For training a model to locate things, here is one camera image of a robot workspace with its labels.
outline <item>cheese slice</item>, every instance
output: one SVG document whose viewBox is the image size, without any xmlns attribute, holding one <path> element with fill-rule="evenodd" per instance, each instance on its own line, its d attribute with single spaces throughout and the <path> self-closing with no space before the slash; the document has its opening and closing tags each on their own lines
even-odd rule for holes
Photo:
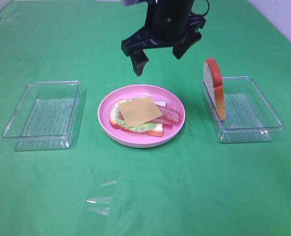
<svg viewBox="0 0 291 236">
<path fill-rule="evenodd" d="M 163 115 L 150 97 L 119 103 L 119 109 L 129 127 L 144 124 Z"/>
</svg>

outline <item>cable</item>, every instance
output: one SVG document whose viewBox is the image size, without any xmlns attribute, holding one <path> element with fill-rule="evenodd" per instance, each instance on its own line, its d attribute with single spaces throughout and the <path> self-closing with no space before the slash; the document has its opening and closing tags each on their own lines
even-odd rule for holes
<svg viewBox="0 0 291 236">
<path fill-rule="evenodd" d="M 209 13 L 209 10 L 210 10 L 209 0 L 206 0 L 206 2 L 208 3 L 208 10 L 202 16 L 206 16 Z"/>
</svg>

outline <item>pink plate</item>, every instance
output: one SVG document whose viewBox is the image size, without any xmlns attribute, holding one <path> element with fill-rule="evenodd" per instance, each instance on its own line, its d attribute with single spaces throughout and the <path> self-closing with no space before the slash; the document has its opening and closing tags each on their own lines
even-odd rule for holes
<svg viewBox="0 0 291 236">
<path fill-rule="evenodd" d="M 173 124 L 171 127 L 165 126 L 164 135 L 162 137 L 124 132 L 120 129 L 115 129 L 110 125 L 110 109 L 118 100 L 148 96 L 150 96 L 154 101 L 166 101 L 168 107 L 173 108 L 180 113 L 180 122 L 178 124 Z M 133 148 L 151 148 L 168 142 L 178 134 L 184 125 L 185 114 L 184 105 L 178 97 L 170 91 L 154 85 L 130 85 L 119 88 L 108 94 L 98 107 L 98 120 L 106 134 L 116 142 Z"/>
</svg>

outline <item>bacon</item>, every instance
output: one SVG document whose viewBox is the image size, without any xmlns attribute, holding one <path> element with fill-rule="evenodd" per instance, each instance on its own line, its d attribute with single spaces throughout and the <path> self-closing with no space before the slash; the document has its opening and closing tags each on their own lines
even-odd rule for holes
<svg viewBox="0 0 291 236">
<path fill-rule="evenodd" d="M 178 111 L 160 105 L 157 105 L 157 107 L 163 113 L 163 115 L 156 119 L 148 121 L 149 123 L 162 123 L 165 125 L 172 125 L 172 123 L 178 123 L 180 121 L 180 114 L 178 113 Z M 118 118 L 124 119 L 121 112 L 118 113 Z"/>
<path fill-rule="evenodd" d="M 157 105 L 157 107 L 163 113 L 161 118 L 170 120 L 174 123 L 178 123 L 180 121 L 180 114 L 178 113 L 178 111 L 161 105 Z"/>
</svg>

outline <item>sandwich on plate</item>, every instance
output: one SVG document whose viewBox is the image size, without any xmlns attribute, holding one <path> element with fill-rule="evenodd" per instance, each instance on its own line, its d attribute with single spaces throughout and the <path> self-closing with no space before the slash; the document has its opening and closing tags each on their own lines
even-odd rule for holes
<svg viewBox="0 0 291 236">
<path fill-rule="evenodd" d="M 109 122 L 124 132 L 162 137 L 164 127 L 180 121 L 179 112 L 166 105 L 166 101 L 153 101 L 150 97 L 121 99 L 112 106 Z"/>
</svg>

